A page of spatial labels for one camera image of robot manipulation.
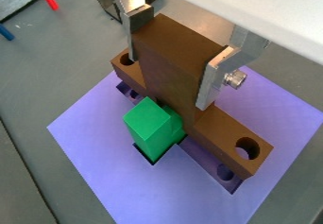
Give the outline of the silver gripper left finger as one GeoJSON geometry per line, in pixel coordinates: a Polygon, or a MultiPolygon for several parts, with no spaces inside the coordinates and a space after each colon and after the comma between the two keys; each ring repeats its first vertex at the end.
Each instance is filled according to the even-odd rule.
{"type": "Polygon", "coordinates": [[[138,61],[133,33],[154,18],[154,7],[146,3],[146,0],[114,0],[114,2],[118,5],[127,32],[128,58],[138,61]]]}

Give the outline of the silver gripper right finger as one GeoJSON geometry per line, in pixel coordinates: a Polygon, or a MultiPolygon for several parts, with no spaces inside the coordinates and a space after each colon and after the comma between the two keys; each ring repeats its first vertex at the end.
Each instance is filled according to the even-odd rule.
{"type": "Polygon", "coordinates": [[[270,40],[241,26],[234,27],[230,44],[209,61],[197,95],[197,107],[206,110],[215,102],[221,88],[230,86],[239,89],[247,74],[241,67],[258,59],[270,40]]]}

